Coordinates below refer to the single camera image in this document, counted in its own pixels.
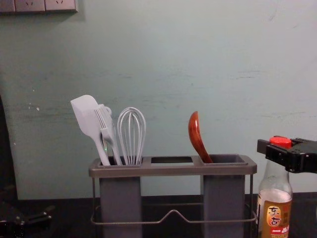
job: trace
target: black object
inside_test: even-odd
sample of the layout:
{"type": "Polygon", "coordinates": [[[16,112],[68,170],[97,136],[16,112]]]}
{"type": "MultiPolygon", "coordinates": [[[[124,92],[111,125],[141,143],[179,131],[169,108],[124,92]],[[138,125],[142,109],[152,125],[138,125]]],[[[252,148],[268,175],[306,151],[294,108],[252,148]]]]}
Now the black object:
{"type": "Polygon", "coordinates": [[[0,216],[0,238],[23,238],[28,234],[48,229],[54,206],[47,207],[43,212],[33,216],[24,216],[16,208],[2,202],[0,207],[5,215],[0,216]]]}
{"type": "Polygon", "coordinates": [[[317,141],[291,139],[292,147],[285,149],[266,140],[258,140],[257,152],[285,167],[291,173],[317,174],[317,141]]]}
{"type": "Polygon", "coordinates": [[[0,96],[0,201],[16,199],[17,192],[9,133],[0,96]]]}

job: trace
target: white fork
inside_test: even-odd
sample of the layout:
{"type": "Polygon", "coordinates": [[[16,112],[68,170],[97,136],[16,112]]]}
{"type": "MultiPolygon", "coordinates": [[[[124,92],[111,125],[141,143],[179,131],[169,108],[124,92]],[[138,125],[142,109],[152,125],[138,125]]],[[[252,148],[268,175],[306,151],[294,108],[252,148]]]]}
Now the white fork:
{"type": "Polygon", "coordinates": [[[101,134],[103,137],[103,142],[104,144],[106,142],[109,143],[109,145],[112,147],[113,151],[113,157],[116,161],[117,165],[122,165],[120,155],[119,155],[119,150],[118,150],[118,145],[116,143],[116,138],[115,134],[113,132],[112,128],[112,119],[111,117],[107,114],[109,111],[105,111],[106,107],[104,105],[99,105],[97,109],[95,109],[96,114],[100,118],[100,126],[101,126],[101,134]]]}
{"type": "MultiPolygon", "coordinates": [[[[98,118],[98,121],[99,121],[99,124],[100,124],[100,127],[105,127],[105,123],[104,123],[104,120],[99,112],[99,110],[95,109],[95,113],[97,115],[97,118],[98,118]]],[[[107,142],[104,140],[104,138],[102,137],[102,134],[101,134],[101,141],[102,141],[102,144],[103,144],[103,147],[104,147],[104,150],[106,151],[106,156],[107,156],[107,159],[109,160],[109,154],[108,154],[108,147],[107,147],[107,142]]]]}

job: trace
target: white spatula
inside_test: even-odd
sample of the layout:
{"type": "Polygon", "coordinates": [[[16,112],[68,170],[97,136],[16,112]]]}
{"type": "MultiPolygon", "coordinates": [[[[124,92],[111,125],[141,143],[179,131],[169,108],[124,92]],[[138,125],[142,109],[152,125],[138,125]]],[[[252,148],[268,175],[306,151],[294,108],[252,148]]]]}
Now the white spatula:
{"type": "Polygon", "coordinates": [[[90,95],[83,95],[70,101],[81,131],[92,138],[104,166],[110,165],[101,142],[101,132],[95,109],[98,107],[96,100],[90,95]]]}

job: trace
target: white whisk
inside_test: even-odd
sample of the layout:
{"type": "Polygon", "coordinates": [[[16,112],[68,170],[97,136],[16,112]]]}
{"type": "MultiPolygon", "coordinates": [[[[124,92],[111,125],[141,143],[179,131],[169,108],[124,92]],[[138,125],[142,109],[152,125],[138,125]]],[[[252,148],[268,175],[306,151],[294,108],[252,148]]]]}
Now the white whisk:
{"type": "Polygon", "coordinates": [[[146,133],[143,114],[136,108],[126,108],[119,115],[117,127],[125,164],[140,164],[146,133]]]}

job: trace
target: red bottle cap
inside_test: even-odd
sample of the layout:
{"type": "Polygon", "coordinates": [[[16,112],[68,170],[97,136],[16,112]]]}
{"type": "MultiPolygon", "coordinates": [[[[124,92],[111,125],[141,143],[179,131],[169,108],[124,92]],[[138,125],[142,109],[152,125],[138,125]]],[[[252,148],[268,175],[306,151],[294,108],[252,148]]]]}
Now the red bottle cap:
{"type": "Polygon", "coordinates": [[[274,136],[269,139],[269,142],[273,145],[278,145],[280,147],[284,147],[289,149],[292,147],[292,141],[286,137],[282,136],[274,136]]]}

